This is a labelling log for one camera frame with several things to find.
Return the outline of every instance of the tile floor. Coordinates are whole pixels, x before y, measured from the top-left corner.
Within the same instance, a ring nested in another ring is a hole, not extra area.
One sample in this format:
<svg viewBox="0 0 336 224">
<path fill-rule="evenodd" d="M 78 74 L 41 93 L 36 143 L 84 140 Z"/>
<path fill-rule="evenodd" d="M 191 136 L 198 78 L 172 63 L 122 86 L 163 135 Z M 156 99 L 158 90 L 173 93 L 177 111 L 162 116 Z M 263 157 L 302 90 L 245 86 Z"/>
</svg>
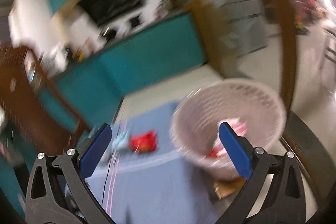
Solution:
<svg viewBox="0 0 336 224">
<path fill-rule="evenodd" d="M 298 36 L 298 68 L 292 111 L 314 132 L 336 163 L 336 65 L 323 58 L 326 33 L 323 22 Z M 331 42 L 336 47 L 336 39 Z M 269 39 L 268 47 L 240 59 L 239 70 L 247 76 L 280 89 L 281 40 Z"/>
<path fill-rule="evenodd" d="M 204 65 L 200 68 L 191 70 L 182 75 L 178 75 L 130 94 L 126 96 L 123 101 L 120 112 L 117 116 L 117 121 L 134 117 L 168 101 L 181 100 L 191 91 L 219 80 L 222 80 L 222 78 L 209 65 Z M 283 155 L 286 150 L 280 142 L 277 142 L 268 152 L 275 155 Z M 254 215 L 260 210 L 271 181 L 272 177 L 269 175 L 264 183 L 259 198 L 249 215 Z M 306 180 L 303 179 L 303 182 L 306 194 L 306 217 L 309 219 L 316 211 L 317 206 Z M 215 207 L 218 212 L 223 213 L 224 210 L 231 204 L 234 197 L 235 196 L 232 195 L 216 202 Z"/>
</svg>

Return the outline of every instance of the wall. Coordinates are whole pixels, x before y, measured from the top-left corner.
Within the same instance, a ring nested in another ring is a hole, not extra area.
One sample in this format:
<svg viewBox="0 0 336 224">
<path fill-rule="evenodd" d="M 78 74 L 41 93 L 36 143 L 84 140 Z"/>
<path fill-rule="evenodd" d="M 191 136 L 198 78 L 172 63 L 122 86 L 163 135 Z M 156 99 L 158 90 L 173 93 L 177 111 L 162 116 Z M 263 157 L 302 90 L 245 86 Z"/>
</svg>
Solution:
<svg viewBox="0 0 336 224">
<path fill-rule="evenodd" d="M 130 26 L 128 20 L 139 13 L 142 14 L 141 19 L 145 24 L 150 23 L 155 20 L 154 13 L 159 2 L 160 0 L 145 0 L 143 7 L 113 20 L 107 24 L 107 26 L 117 28 L 117 36 L 120 36 L 129 31 Z M 96 49 L 99 49 L 104 45 L 104 40 L 100 38 L 100 29 L 90 19 L 88 14 L 81 11 L 79 8 L 75 8 L 71 13 L 70 18 L 65 20 L 64 28 L 67 30 L 70 41 L 77 47 L 83 45 L 88 37 L 91 37 L 94 40 Z"/>
<path fill-rule="evenodd" d="M 48 0 L 15 0 L 13 6 L 9 24 L 14 46 L 25 40 L 34 45 L 36 54 L 40 55 L 58 44 Z"/>
<path fill-rule="evenodd" d="M 51 25 L 51 12 L 47 0 L 15 0 L 21 39 L 36 44 L 36 54 L 49 52 L 58 43 Z"/>
<path fill-rule="evenodd" d="M 53 18 L 51 19 L 51 24 L 55 29 L 57 38 L 60 41 L 60 43 L 62 45 L 67 44 L 70 41 L 70 39 L 68 33 L 65 30 L 63 14 L 57 11 L 54 14 Z"/>
</svg>

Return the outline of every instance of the pink stripe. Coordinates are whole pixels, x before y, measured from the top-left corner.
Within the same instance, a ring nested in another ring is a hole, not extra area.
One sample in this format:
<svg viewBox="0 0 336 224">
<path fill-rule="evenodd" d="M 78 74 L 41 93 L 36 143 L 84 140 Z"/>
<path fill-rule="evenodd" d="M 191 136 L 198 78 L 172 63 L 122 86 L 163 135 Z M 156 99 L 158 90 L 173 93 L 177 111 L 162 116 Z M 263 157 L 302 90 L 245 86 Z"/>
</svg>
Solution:
<svg viewBox="0 0 336 224">
<path fill-rule="evenodd" d="M 111 158 L 112 162 L 114 161 L 114 157 L 115 157 L 115 153 L 112 154 L 112 158 Z M 111 174 L 111 179 L 110 179 L 110 184 L 109 184 L 109 191 L 108 191 L 108 195 L 107 195 L 107 202 L 106 202 L 106 209 L 105 209 L 106 212 L 107 212 L 108 205 L 109 205 L 109 200 L 110 200 L 110 189 L 111 189 L 111 184 L 112 184 L 113 173 L 114 173 L 114 164 L 113 164 L 113 169 L 112 169 L 112 174 Z"/>
<path fill-rule="evenodd" d="M 118 170 L 118 165 L 119 165 L 119 158 L 117 159 L 117 163 L 115 165 L 115 172 L 114 172 L 114 180 L 113 180 L 113 185 L 112 185 L 112 193 L 111 193 L 111 203 L 110 203 L 110 213 L 109 216 L 111 217 L 111 212 L 112 212 L 112 201 L 113 201 L 113 190 L 114 190 L 114 185 L 116 183 L 116 177 L 117 177 L 117 170 Z"/>
</svg>

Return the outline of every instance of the red object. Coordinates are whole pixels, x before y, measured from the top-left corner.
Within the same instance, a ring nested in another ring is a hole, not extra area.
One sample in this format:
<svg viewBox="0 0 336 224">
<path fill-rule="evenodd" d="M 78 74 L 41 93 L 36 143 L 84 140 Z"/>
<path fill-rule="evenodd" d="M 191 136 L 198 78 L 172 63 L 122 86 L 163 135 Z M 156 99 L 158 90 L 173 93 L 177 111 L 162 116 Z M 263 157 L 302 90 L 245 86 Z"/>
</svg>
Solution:
<svg viewBox="0 0 336 224">
<path fill-rule="evenodd" d="M 139 136 L 131 136 L 129 140 L 130 148 L 137 153 L 148 153 L 156 150 L 156 131 L 149 130 Z"/>
<path fill-rule="evenodd" d="M 213 159 L 218 158 L 218 157 L 217 157 L 217 153 L 218 153 L 220 150 L 221 150 L 221 148 L 218 148 L 218 147 L 213 148 L 213 149 L 211 150 L 211 152 L 208 154 L 208 157 L 209 157 L 209 158 L 213 158 Z"/>
</svg>

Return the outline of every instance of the blue table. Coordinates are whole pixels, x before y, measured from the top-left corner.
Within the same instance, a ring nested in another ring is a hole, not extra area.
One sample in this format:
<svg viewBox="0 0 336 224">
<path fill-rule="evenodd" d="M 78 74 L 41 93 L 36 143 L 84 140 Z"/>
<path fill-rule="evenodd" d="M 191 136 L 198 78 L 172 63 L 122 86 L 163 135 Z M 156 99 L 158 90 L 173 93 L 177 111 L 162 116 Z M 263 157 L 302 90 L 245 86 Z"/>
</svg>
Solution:
<svg viewBox="0 0 336 224">
<path fill-rule="evenodd" d="M 156 129 L 157 151 L 120 156 L 108 176 L 108 166 L 98 165 L 87 179 L 116 223 L 212 224 L 218 219 L 202 171 L 185 161 L 170 141 L 170 120 L 177 105 L 171 102 L 127 121 L 134 135 Z M 112 127 L 112 139 L 118 128 L 119 124 Z"/>
</svg>

